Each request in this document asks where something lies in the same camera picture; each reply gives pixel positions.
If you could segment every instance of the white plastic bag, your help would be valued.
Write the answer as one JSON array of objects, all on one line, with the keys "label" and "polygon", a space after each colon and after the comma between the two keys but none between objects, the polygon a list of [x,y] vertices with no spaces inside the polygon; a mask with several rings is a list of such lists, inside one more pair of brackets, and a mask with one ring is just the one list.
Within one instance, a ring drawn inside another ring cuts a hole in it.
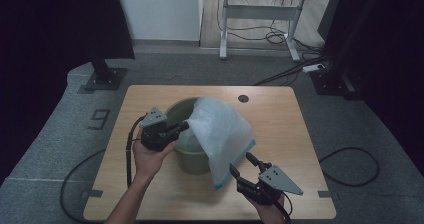
[{"label": "white plastic bag", "polygon": [[215,189],[230,178],[229,164],[237,166],[255,144],[250,123],[231,105],[213,97],[201,97],[187,120],[209,157]]}]

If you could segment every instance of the desk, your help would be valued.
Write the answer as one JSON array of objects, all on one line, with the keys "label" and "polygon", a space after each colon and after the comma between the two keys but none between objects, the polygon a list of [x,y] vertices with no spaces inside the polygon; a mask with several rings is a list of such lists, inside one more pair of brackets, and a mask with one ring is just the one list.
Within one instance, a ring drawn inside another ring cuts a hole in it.
[{"label": "desk", "polygon": [[[240,95],[249,97],[241,103]],[[321,168],[305,122],[289,87],[239,86],[131,86],[112,131],[93,190],[84,210],[88,220],[105,220],[126,191],[125,144],[138,117],[153,106],[167,110],[188,97],[213,96],[233,105],[251,123],[257,145],[251,152],[263,161],[279,165],[303,190],[303,196],[288,194],[293,219],[332,219],[336,210],[327,191]],[[243,177],[257,182],[259,170],[243,159],[238,166]],[[174,154],[164,160],[144,197],[138,220],[257,220],[256,210],[236,191],[234,179],[214,190],[210,173],[194,176],[183,172]]]},{"label": "desk", "polygon": [[252,6],[252,5],[229,5],[224,0],[222,9],[223,27],[221,31],[221,44],[219,57],[227,58],[227,19],[261,19],[261,20],[287,20],[293,21],[288,33],[284,35],[287,47],[293,61],[300,61],[299,55],[293,42],[293,36],[302,13],[305,0],[299,0],[297,6]]}]

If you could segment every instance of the hand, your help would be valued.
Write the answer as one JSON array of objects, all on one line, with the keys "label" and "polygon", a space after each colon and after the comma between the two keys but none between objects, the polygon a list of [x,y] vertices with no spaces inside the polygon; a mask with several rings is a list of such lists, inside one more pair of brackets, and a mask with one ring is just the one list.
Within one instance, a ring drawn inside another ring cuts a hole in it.
[{"label": "hand", "polygon": [[162,152],[147,149],[140,141],[141,129],[138,131],[137,140],[133,143],[133,153],[136,165],[134,180],[141,179],[150,182],[159,172],[163,159],[175,149],[175,142],[169,143]]},{"label": "hand", "polygon": [[[256,208],[256,211],[259,214],[259,217],[261,218],[262,222],[264,224],[285,224],[284,216],[283,214],[277,209],[276,206],[266,206],[266,205],[260,205],[253,201],[252,199],[246,197],[246,199],[252,203],[252,205]],[[278,199],[278,202],[281,204],[281,206],[284,206],[284,196],[281,196],[280,199]]]}]

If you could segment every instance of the black metal stand base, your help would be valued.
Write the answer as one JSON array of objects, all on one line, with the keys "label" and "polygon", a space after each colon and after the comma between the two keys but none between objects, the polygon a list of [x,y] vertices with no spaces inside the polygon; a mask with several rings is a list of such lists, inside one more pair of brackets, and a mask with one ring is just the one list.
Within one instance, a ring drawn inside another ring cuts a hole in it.
[{"label": "black metal stand base", "polygon": [[101,80],[97,77],[96,73],[93,72],[87,84],[82,85],[78,93],[89,94],[96,90],[109,90],[116,91],[121,85],[122,80],[127,73],[126,68],[109,68],[109,80]]},{"label": "black metal stand base", "polygon": [[359,93],[345,77],[340,83],[329,84],[325,73],[311,72],[310,76],[318,95],[343,96],[347,100],[361,100]]}]

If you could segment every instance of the person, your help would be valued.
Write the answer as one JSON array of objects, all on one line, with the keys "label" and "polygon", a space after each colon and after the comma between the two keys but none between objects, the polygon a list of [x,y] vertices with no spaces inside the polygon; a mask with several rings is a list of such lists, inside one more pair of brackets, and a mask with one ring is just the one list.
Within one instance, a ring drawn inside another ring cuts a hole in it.
[{"label": "person", "polygon": [[[176,143],[171,142],[162,152],[148,150],[141,144],[141,129],[133,143],[133,154],[135,159],[136,173],[130,187],[124,193],[106,220],[108,224],[114,223],[134,223],[144,194],[159,172],[165,157],[174,151]],[[265,224],[284,224],[284,216],[274,206],[259,205],[255,201],[246,197],[255,207],[260,219]],[[280,204],[284,204],[284,196],[279,199]]]}]

